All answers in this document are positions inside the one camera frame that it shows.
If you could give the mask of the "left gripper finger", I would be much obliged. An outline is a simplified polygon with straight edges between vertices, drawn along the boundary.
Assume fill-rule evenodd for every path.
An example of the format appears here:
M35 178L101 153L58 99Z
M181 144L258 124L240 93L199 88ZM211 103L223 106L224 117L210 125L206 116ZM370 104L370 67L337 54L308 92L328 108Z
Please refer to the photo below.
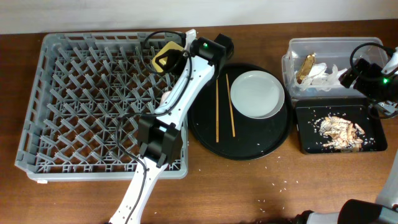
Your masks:
M168 49L163 53L160 53L159 56L157 56L158 61L167 61L168 59L173 60L176 55L176 50L175 49Z
M166 72L174 66L174 59L168 59L167 61L158 61L157 58L154 59L154 67L157 72Z

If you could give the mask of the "yellow bowl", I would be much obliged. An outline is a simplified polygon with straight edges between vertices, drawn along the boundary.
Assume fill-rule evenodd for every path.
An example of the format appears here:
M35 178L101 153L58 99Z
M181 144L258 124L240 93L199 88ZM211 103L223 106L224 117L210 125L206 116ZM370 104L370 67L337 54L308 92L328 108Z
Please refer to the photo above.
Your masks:
M177 63L183 50L184 48L177 43L168 42L151 61L156 72L162 73L170 70Z

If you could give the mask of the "pink plastic cup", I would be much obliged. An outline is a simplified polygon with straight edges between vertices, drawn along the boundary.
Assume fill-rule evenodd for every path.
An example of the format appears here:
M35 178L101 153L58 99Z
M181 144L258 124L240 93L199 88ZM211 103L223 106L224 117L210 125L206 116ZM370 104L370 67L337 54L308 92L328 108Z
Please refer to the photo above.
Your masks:
M163 104L169 95L170 95L170 91L166 91L161 97L160 104Z

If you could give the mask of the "brown foil wrapper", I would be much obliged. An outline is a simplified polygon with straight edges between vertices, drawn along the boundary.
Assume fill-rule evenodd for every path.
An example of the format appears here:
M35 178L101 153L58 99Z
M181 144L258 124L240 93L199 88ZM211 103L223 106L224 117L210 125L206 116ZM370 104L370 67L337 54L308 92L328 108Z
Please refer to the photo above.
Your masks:
M305 58L300 70L295 74L296 81L298 84L301 84L304 79L309 75L313 65L315 64L315 53L307 55Z

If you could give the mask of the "food scraps pile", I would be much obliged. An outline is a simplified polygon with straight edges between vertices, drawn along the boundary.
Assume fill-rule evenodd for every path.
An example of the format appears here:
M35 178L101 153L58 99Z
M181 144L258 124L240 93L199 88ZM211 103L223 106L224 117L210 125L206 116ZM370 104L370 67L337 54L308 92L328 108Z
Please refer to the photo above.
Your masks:
M320 140L315 146L324 152L361 152L366 146L373 146L376 140L367 136L358 123L345 119L338 114L328 114L308 122L312 133Z

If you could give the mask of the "light blue plastic cup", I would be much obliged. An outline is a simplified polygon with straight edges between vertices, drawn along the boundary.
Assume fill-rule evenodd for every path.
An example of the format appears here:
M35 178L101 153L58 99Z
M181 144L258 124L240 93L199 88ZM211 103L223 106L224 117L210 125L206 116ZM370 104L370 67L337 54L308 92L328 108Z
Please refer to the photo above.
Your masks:
M163 131L163 132L166 132L166 130L167 130L167 128L165 128L165 127L163 127L163 126L160 126L159 129L160 129L161 131Z

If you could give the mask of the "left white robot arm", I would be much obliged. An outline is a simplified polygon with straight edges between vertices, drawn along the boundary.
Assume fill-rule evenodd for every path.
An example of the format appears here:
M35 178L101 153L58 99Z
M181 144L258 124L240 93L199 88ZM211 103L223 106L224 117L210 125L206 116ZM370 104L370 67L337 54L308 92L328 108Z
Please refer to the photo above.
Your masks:
M111 224L140 223L144 207L160 175L179 156L183 146L184 119L201 89L215 81L234 54L230 37L219 34L215 40L197 37L196 30L179 33L181 44L168 42L153 57L150 70L154 74L173 73L178 76L174 87L163 94L153 113L126 113L116 125L115 141L120 144L122 123L138 117L138 163L131 183Z

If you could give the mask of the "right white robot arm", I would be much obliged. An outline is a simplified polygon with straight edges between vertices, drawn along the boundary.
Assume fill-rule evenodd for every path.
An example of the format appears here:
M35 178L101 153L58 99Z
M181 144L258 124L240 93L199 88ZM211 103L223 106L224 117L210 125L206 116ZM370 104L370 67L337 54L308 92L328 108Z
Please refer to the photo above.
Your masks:
M366 76L365 73L369 69L357 68L357 63L353 62L353 57L360 48L373 45L383 49L391 58L386 66L373 74ZM356 47L349 58L351 72L355 74L355 78L364 82L378 82L384 86L388 85L380 97L370 97L371 106L377 102L392 104L397 96L392 92L392 86L397 84L395 80L397 75L397 49L388 48L376 43L365 43ZM365 202L363 200L350 199L335 213L317 213L310 210L304 211L297 215L294 223L316 224L316 223L397 223L397 158L394 159L391 172L384 187L379 195L376 196L375 202Z

